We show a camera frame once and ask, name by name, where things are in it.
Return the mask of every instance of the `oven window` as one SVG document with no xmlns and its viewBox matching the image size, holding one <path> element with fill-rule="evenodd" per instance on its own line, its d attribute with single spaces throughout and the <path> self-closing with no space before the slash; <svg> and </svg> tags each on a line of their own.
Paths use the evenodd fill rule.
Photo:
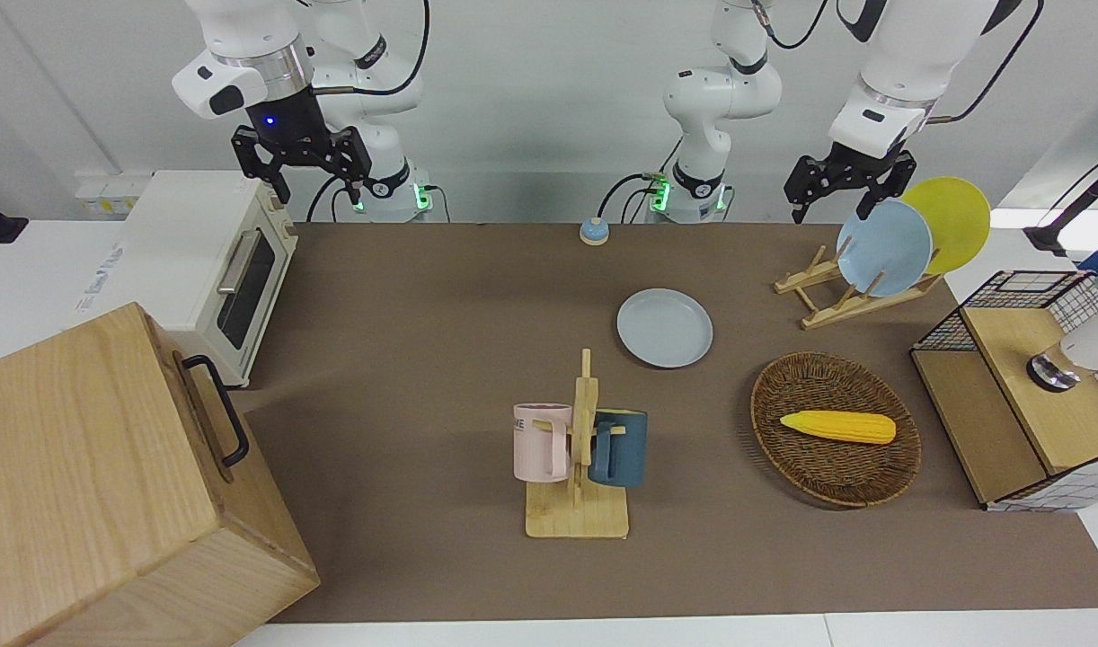
<svg viewBox="0 0 1098 647">
<path fill-rule="evenodd" d="M 273 247 L 262 235 L 258 241 L 254 258 L 250 259 L 249 267 L 245 270 L 245 278 L 242 279 L 237 294 L 227 295 L 225 302 L 221 304 L 221 312 L 217 313 L 217 328 L 224 333 L 229 343 L 234 344 L 234 348 L 242 349 L 242 344 L 245 344 L 245 335 L 249 332 L 249 324 L 254 321 L 254 312 L 258 310 L 261 292 L 265 292 L 265 285 L 269 282 L 270 271 L 273 270 L 274 258 L 277 257 L 274 257 Z"/>
</svg>

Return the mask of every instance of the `light blue plate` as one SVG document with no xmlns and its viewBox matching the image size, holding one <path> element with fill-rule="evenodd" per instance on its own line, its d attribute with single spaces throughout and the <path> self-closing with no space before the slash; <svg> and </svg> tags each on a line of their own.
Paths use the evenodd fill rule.
<svg viewBox="0 0 1098 647">
<path fill-rule="evenodd" d="M 899 200 L 885 200 L 869 220 L 853 213 L 837 236 L 837 249 L 853 237 L 837 266 L 850 286 L 864 292 L 883 271 L 885 278 L 873 288 L 874 298 L 890 298 L 912 287 L 932 260 L 932 234 L 918 210 Z"/>
</svg>

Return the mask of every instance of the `pink mug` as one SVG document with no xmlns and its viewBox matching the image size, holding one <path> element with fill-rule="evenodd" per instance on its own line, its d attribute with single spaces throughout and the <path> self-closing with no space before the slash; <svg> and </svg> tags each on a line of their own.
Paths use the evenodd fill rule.
<svg viewBox="0 0 1098 647">
<path fill-rule="evenodd" d="M 536 483 L 569 478 L 565 438 L 572 421 L 567 404 L 513 406 L 513 476 Z"/>
</svg>

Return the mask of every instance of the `mug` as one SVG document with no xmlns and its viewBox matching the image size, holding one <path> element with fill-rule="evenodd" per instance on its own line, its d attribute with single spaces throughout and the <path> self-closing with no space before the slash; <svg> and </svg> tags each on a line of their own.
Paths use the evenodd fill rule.
<svg viewBox="0 0 1098 647">
<path fill-rule="evenodd" d="M 573 408 L 567 404 L 513 406 L 513 476 L 536 483 L 569 478 L 565 438 L 571 422 Z"/>
<path fill-rule="evenodd" d="M 645 480 L 649 415 L 628 409 L 597 409 L 595 422 L 590 480 L 607 487 L 638 487 Z"/>
</svg>

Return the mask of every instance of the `corn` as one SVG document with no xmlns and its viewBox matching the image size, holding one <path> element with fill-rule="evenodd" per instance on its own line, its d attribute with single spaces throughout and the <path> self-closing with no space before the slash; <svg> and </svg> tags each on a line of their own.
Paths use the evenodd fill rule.
<svg viewBox="0 0 1098 647">
<path fill-rule="evenodd" d="M 780 423 L 811 437 L 887 445 L 897 437 L 897 423 L 878 413 L 853 411 L 797 411 Z"/>
</svg>

